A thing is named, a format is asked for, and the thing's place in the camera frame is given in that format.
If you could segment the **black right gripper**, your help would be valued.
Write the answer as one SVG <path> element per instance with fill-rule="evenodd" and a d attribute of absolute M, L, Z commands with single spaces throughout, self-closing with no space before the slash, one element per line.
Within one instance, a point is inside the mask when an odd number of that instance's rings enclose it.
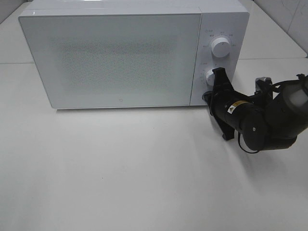
<path fill-rule="evenodd" d="M 205 92 L 202 99 L 218 123 L 223 139 L 231 140 L 234 139 L 235 130 L 240 130 L 239 107 L 233 105 L 239 100 L 239 95 L 229 81 L 225 68 L 218 67 L 212 72 L 215 77 L 213 90 Z"/>

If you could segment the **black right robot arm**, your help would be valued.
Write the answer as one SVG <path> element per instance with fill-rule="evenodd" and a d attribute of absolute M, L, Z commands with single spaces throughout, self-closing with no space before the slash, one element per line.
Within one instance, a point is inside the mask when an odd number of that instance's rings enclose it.
<path fill-rule="evenodd" d="M 250 154 L 287 149 L 308 128 L 308 77 L 272 83 L 256 78 L 254 95 L 236 91 L 224 68 L 213 69 L 214 85 L 202 99 L 228 141 L 238 134 Z"/>

